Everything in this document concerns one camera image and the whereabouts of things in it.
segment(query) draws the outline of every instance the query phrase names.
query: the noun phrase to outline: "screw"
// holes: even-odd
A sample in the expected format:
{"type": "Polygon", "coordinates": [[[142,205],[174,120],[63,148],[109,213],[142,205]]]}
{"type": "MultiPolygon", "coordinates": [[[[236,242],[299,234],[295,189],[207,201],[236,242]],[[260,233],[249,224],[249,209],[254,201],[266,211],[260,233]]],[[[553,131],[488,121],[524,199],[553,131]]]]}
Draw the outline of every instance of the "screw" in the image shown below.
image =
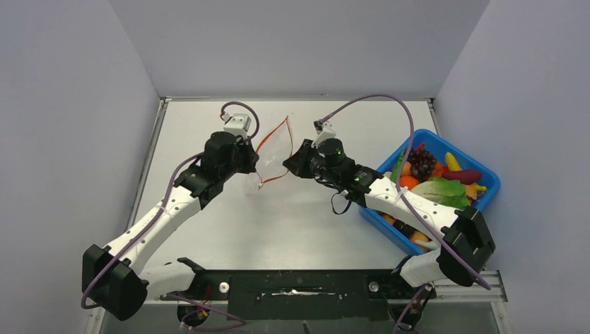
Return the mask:
{"type": "Polygon", "coordinates": [[[369,283],[369,291],[370,292],[377,292],[379,291],[379,283],[373,281],[369,283]]]}
{"type": "Polygon", "coordinates": [[[228,291],[230,291],[229,284],[227,284],[226,282],[219,283],[219,292],[221,292],[222,294],[227,294],[228,291]]]}

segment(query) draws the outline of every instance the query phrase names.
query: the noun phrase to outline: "cable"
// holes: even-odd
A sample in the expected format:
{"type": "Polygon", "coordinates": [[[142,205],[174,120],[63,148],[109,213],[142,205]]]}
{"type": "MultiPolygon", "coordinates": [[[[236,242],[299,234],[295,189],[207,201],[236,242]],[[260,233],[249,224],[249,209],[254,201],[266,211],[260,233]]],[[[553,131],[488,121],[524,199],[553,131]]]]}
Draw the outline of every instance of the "cable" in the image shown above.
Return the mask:
{"type": "MultiPolygon", "coordinates": [[[[342,111],[342,109],[350,106],[351,104],[358,102],[360,100],[365,100],[368,99],[370,97],[386,97],[389,99],[392,99],[394,101],[396,101],[397,103],[399,103],[401,105],[401,107],[404,109],[404,111],[406,112],[406,114],[408,115],[408,120],[410,122],[410,137],[408,138],[408,147],[411,148],[412,147],[412,142],[414,141],[414,120],[412,119],[412,115],[410,114],[410,109],[408,109],[408,107],[406,106],[406,104],[399,100],[397,97],[393,96],[393,95],[389,95],[389,94],[371,94],[371,95],[365,95],[365,96],[361,96],[361,97],[357,97],[354,100],[351,100],[347,103],[345,103],[344,105],[342,105],[340,108],[334,110],[333,112],[329,113],[326,117],[322,118],[320,121],[321,122],[326,122],[327,120],[329,120],[330,118],[334,117],[334,115],[336,115],[337,113],[339,113],[340,111],[342,111]]],[[[404,158],[401,160],[401,164],[400,166],[403,166],[407,161],[408,161],[408,155],[410,155],[410,150],[406,150],[406,152],[404,153],[404,158]]],[[[414,209],[414,206],[412,206],[410,204],[410,201],[408,201],[408,199],[406,198],[406,196],[401,193],[401,187],[399,186],[399,178],[401,177],[401,173],[397,173],[396,176],[396,180],[395,180],[395,188],[397,190],[398,193],[400,193],[400,197],[401,200],[403,200],[403,202],[406,204],[406,206],[408,207],[408,209],[412,212],[412,214],[414,214],[414,216],[416,216],[416,218],[418,219],[418,221],[430,232],[430,234],[432,234],[434,236],[434,238],[436,239],[436,241],[438,241],[438,243],[447,251],[449,252],[449,254],[461,265],[463,266],[463,268],[465,268],[469,274],[471,274],[471,276],[473,276],[475,278],[475,282],[479,285],[481,285],[483,288],[487,289],[487,290],[491,290],[492,287],[486,282],[486,280],[484,280],[483,277],[481,277],[467,262],[465,262],[465,260],[463,260],[452,248],[451,246],[449,246],[444,240],[443,238],[438,235],[438,231],[436,231],[432,226],[430,226],[423,218],[422,216],[420,216],[420,214],[416,211],[416,209],[414,209]]]]}
{"type": "MultiPolygon", "coordinates": [[[[379,292],[381,293],[381,297],[382,297],[382,298],[383,298],[383,300],[385,301],[385,306],[387,306],[387,308],[388,308],[388,313],[389,313],[389,316],[391,317],[391,319],[392,319],[393,321],[397,322],[397,317],[395,316],[395,314],[393,313],[393,310],[392,310],[392,309],[391,309],[391,307],[389,306],[389,301],[387,300],[387,296],[385,295],[385,293],[383,293],[383,291],[381,291],[381,290],[380,290],[379,292]]],[[[399,323],[399,329],[401,329],[402,331],[406,331],[406,332],[409,332],[409,331],[411,331],[411,329],[409,329],[409,328],[408,328],[409,326],[410,326],[410,325],[408,325],[408,324],[405,324],[405,323],[403,323],[403,322],[400,322],[400,323],[399,323]]]]}
{"type": "Polygon", "coordinates": [[[242,326],[245,326],[246,325],[246,320],[244,320],[244,319],[242,319],[242,318],[240,318],[238,316],[232,315],[230,313],[227,313],[224,310],[219,310],[218,308],[213,308],[213,307],[211,307],[209,305],[205,305],[203,303],[199,303],[197,301],[193,301],[191,299],[184,298],[183,296],[178,296],[176,294],[167,294],[166,296],[167,297],[170,297],[172,299],[176,299],[177,301],[185,301],[185,302],[190,303],[190,304],[192,304],[194,306],[198,306],[200,308],[204,308],[206,310],[209,310],[209,311],[212,311],[212,312],[215,312],[215,313],[219,313],[220,315],[225,315],[228,318],[232,318],[232,319],[237,320],[237,321],[240,322],[239,324],[233,324],[233,325],[229,325],[229,326],[216,327],[216,328],[198,328],[198,327],[193,328],[193,327],[190,327],[190,326],[184,324],[184,320],[186,320],[186,318],[188,318],[191,315],[194,315],[195,313],[199,312],[199,310],[196,310],[196,311],[187,313],[184,317],[182,317],[182,319],[180,319],[181,325],[184,324],[184,327],[187,327],[191,331],[196,331],[196,332],[220,332],[220,331],[227,331],[229,329],[238,328],[238,327],[242,327],[242,326]]]}
{"type": "Polygon", "coordinates": [[[410,303],[408,303],[408,305],[406,305],[406,308],[404,308],[404,311],[399,315],[399,318],[397,318],[397,321],[395,322],[395,326],[393,327],[392,334],[397,333],[397,329],[399,328],[399,325],[401,324],[401,320],[406,316],[406,313],[408,312],[408,310],[410,310],[410,307],[412,306],[414,301],[418,298],[418,296],[424,291],[425,287],[426,287],[426,285],[421,286],[418,289],[418,291],[416,292],[416,294],[414,295],[414,297],[412,297],[412,299],[410,299],[410,303]]]}
{"type": "Polygon", "coordinates": [[[424,302],[422,304],[422,306],[420,306],[420,312],[424,312],[424,309],[426,308],[426,304],[428,303],[428,301],[430,300],[430,298],[434,295],[434,286],[430,286],[430,292],[427,294],[426,298],[424,299],[424,302]]]}
{"type": "Polygon", "coordinates": [[[180,171],[180,169],[182,167],[184,167],[184,165],[186,165],[187,163],[189,163],[192,160],[194,160],[194,163],[196,164],[200,160],[201,155],[202,155],[202,152],[199,154],[193,155],[192,157],[181,162],[180,165],[178,165],[174,169],[174,172],[172,173],[172,176],[170,177],[170,180],[168,181],[168,186],[166,187],[166,192],[164,193],[164,199],[162,199],[162,204],[160,205],[158,212],[156,213],[154,218],[152,218],[152,220],[149,223],[147,223],[147,225],[141,231],[139,231],[139,233],[135,237],[133,237],[131,240],[129,240],[129,243],[127,243],[127,245],[125,245],[125,247],[123,247],[123,248],[121,248],[121,250],[119,250],[119,253],[117,253],[115,256],[113,256],[113,259],[111,259],[111,261],[109,261],[109,263],[107,263],[106,266],[104,266],[104,268],[101,271],[99,271],[99,273],[90,282],[90,284],[88,285],[88,287],[86,288],[86,290],[84,290],[84,293],[82,294],[81,306],[83,309],[89,310],[92,308],[99,307],[98,304],[86,305],[86,299],[88,299],[88,296],[90,296],[90,293],[94,289],[94,286],[96,286],[96,283],[102,278],[102,276],[104,276],[104,274],[107,271],[109,271],[111,269],[111,267],[119,260],[119,258],[123,254],[125,254],[125,252],[127,252],[137,241],[139,241],[139,239],[141,239],[141,237],[143,237],[143,235],[145,233],[147,233],[150,230],[150,228],[152,228],[152,226],[160,219],[160,217],[164,213],[164,207],[166,207],[166,204],[168,204],[168,199],[170,198],[170,193],[172,192],[172,187],[174,186],[174,180],[176,180],[176,176],[177,176],[178,172],[180,171]]]}
{"type": "Polygon", "coordinates": [[[334,195],[332,195],[332,198],[330,198],[330,203],[332,204],[332,212],[337,215],[345,214],[350,209],[352,201],[349,200],[348,204],[346,204],[346,207],[344,208],[344,210],[342,210],[342,212],[336,212],[336,209],[334,208],[334,197],[336,197],[336,195],[340,195],[340,193],[335,193],[334,195]]]}
{"type": "Polygon", "coordinates": [[[252,138],[254,138],[258,134],[258,130],[260,129],[260,121],[258,120],[258,115],[256,114],[256,111],[254,111],[254,109],[252,109],[252,107],[250,107],[249,105],[247,105],[247,104],[245,104],[243,102],[231,101],[231,102],[228,102],[228,103],[224,104],[221,107],[221,114],[219,115],[219,117],[221,119],[223,119],[223,115],[225,115],[225,108],[227,108],[229,106],[241,106],[241,107],[243,107],[245,109],[248,109],[248,111],[250,111],[250,113],[252,114],[252,116],[254,116],[254,120],[256,121],[256,128],[254,129],[254,133],[251,136],[248,136],[248,138],[246,139],[246,141],[252,140],[252,138]]]}

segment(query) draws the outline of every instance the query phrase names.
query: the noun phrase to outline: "grapes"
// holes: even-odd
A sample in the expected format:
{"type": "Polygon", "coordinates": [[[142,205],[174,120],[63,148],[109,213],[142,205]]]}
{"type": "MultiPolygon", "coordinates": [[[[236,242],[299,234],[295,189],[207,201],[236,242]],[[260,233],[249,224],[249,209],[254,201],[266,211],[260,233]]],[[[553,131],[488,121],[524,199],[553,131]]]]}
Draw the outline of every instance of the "grapes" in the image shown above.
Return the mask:
{"type": "Polygon", "coordinates": [[[412,168],[410,169],[412,176],[422,182],[432,174],[437,161],[432,153],[424,148],[420,148],[419,150],[410,150],[408,162],[412,164],[412,168]]]}

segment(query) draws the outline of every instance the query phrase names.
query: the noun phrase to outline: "white backdrop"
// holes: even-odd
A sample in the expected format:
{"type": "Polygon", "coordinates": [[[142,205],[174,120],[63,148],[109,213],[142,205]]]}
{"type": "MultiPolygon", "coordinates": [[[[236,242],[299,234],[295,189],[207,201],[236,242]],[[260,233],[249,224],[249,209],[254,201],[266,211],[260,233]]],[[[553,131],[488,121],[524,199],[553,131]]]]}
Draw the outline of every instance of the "white backdrop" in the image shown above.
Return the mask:
{"type": "Polygon", "coordinates": [[[160,95],[433,97],[488,0],[110,0],[160,95]]]}
{"type": "Polygon", "coordinates": [[[0,4],[0,324],[79,334],[82,253],[125,229],[158,97],[103,1],[0,4]]]}
{"type": "Polygon", "coordinates": [[[492,1],[435,100],[500,176],[486,216],[515,333],[588,333],[590,2],[492,1]]]}

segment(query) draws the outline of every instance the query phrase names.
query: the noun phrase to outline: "white table surface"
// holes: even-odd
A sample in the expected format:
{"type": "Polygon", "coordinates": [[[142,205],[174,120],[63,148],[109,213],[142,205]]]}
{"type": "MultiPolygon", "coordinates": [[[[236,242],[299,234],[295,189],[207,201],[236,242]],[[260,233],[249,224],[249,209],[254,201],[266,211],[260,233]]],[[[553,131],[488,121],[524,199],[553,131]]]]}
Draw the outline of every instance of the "white table surface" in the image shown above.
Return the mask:
{"type": "MultiPolygon", "coordinates": [[[[218,115],[223,103],[169,103],[137,217],[161,199],[174,167],[201,152],[210,134],[222,130],[218,115]]],[[[288,115],[296,151],[304,138],[315,138],[312,122],[344,102],[247,103],[261,120],[255,146],[288,115]]],[[[434,131],[426,102],[407,105],[416,129],[434,131]]],[[[245,110],[231,106],[228,112],[245,110]]],[[[409,135],[406,115],[395,102],[358,102],[331,122],[347,155],[372,168],[409,135]]],[[[146,267],[188,257],[206,269],[385,269],[396,267],[405,256],[360,217],[357,205],[346,214],[334,215],[332,189],[289,174],[246,195],[245,177],[235,175],[226,182],[222,194],[185,222],[146,267]]]]}

